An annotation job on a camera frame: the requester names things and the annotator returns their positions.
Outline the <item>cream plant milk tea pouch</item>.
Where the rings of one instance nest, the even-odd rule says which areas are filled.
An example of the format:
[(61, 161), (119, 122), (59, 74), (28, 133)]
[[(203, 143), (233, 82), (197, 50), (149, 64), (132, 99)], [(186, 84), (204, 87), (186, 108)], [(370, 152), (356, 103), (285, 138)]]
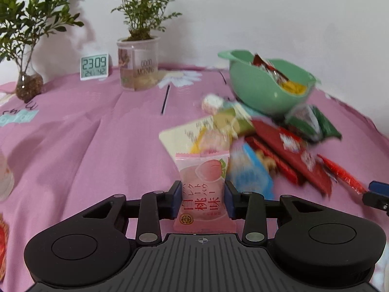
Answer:
[(213, 129), (212, 115), (190, 121), (183, 125), (169, 128), (159, 133), (159, 140), (172, 160), (176, 154), (189, 154), (196, 145), (200, 133), (205, 129)]

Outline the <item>blue snack packet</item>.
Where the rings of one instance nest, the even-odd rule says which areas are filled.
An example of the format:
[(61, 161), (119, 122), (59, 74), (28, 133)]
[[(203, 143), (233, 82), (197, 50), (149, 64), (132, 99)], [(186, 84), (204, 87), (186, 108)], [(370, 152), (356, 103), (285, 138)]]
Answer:
[(267, 200), (274, 199), (273, 180), (246, 142), (230, 152), (227, 178), (238, 192), (256, 192)]

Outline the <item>clear drinking glass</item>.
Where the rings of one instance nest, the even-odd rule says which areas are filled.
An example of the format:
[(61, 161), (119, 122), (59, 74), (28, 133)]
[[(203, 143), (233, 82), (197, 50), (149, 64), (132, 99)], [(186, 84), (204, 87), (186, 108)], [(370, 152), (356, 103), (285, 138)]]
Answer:
[(15, 185), (13, 172), (7, 163), (4, 153), (0, 153), (0, 201), (8, 198)]

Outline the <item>red packet at edge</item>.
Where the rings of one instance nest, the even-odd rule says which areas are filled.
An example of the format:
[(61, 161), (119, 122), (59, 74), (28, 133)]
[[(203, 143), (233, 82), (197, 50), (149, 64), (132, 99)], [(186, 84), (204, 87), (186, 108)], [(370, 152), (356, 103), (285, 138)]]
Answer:
[(2, 282), (6, 272), (6, 253), (7, 242), (9, 237), (9, 226), (3, 218), (3, 214), (0, 215), (0, 281)]

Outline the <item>pink peach snack packet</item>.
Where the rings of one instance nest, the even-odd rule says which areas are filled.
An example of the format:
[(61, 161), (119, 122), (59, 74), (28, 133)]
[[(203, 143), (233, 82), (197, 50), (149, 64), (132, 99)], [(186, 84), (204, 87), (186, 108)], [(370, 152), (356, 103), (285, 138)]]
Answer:
[(175, 163), (182, 182), (182, 201), (173, 228), (177, 233), (234, 233), (236, 223), (224, 202), (228, 151), (211, 154), (177, 154)]

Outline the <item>yellow snack bag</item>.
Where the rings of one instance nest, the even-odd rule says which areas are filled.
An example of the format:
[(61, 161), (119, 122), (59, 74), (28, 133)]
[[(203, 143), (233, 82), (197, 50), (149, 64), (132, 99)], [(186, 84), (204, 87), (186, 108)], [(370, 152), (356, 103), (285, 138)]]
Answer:
[(294, 95), (303, 95), (307, 91), (308, 87), (302, 84), (299, 84), (294, 81), (281, 81), (280, 82), (281, 88), (283, 88), (286, 92)]

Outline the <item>dark red snack packet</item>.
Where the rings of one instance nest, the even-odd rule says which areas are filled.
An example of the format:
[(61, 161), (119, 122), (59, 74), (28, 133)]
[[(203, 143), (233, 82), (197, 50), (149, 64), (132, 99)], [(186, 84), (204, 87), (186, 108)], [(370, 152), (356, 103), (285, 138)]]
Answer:
[(324, 196), (331, 195), (331, 179), (300, 138), (259, 119), (252, 124), (255, 133), (245, 137), (245, 141), (253, 150), (273, 159), (278, 171), (294, 185), (310, 183)]

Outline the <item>white digital clock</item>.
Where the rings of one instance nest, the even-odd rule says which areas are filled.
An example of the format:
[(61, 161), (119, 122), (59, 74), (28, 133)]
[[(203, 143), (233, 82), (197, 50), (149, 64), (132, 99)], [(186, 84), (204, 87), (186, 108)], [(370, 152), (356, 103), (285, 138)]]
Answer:
[(89, 81), (107, 78), (109, 75), (109, 55), (89, 55), (80, 59), (80, 79)]

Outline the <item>red white sweet bag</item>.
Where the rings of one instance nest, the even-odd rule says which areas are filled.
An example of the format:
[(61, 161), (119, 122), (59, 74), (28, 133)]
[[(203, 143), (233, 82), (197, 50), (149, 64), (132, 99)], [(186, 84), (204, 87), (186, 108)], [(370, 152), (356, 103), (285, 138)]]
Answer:
[(252, 65), (268, 74), (279, 85), (289, 81), (289, 78), (285, 74), (278, 71), (270, 62), (262, 59), (258, 54), (254, 55)]

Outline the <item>white pink wrapped candy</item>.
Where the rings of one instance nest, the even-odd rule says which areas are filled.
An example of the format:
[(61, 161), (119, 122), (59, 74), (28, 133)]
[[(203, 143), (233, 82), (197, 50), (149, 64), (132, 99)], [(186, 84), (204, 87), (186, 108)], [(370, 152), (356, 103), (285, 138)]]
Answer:
[(223, 108), (225, 100), (216, 94), (207, 94), (202, 102), (201, 108), (204, 112), (215, 115)]

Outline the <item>green snack packet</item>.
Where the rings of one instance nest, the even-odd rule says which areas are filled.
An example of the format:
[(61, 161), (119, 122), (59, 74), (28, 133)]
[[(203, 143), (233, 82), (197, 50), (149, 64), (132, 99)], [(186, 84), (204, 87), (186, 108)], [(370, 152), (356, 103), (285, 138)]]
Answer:
[(285, 116), (283, 124), (311, 144), (318, 144), (330, 138), (342, 139), (340, 131), (315, 105), (301, 104), (294, 107)]

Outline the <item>thin red stick packet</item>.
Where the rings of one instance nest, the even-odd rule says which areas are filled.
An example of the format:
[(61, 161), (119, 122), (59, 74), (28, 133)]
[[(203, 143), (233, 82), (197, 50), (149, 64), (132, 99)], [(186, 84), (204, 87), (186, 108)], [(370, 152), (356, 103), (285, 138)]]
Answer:
[(354, 176), (352, 176), (352, 174), (346, 171), (343, 167), (320, 154), (317, 154), (317, 156), (322, 160), (324, 167), (337, 180), (341, 180), (358, 194), (365, 194), (367, 192), (367, 189), (363, 186), (363, 184), (354, 178)]

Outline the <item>leafy plant in glass vase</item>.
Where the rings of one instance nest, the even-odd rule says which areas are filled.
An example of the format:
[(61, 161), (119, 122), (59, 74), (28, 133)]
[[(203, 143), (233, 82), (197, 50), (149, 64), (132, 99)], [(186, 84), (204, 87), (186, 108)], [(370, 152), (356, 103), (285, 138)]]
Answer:
[(32, 65), (32, 56), (44, 36), (83, 27), (79, 13), (71, 13), (69, 0), (1, 0), (1, 60), (18, 68), (15, 94), (28, 103), (42, 93), (44, 80)]

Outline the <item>green plastic bowl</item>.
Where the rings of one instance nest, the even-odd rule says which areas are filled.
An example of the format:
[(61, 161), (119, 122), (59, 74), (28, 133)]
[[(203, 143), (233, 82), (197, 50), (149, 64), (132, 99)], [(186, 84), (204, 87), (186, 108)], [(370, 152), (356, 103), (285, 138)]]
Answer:
[(286, 114), (296, 105), (307, 101), (315, 86), (320, 83), (310, 72), (282, 59), (269, 59), (287, 78), (307, 87), (304, 94), (284, 90), (269, 74), (252, 65), (254, 55), (238, 49), (221, 51), (218, 57), (230, 62), (230, 85), (234, 94), (250, 108), (270, 117)]

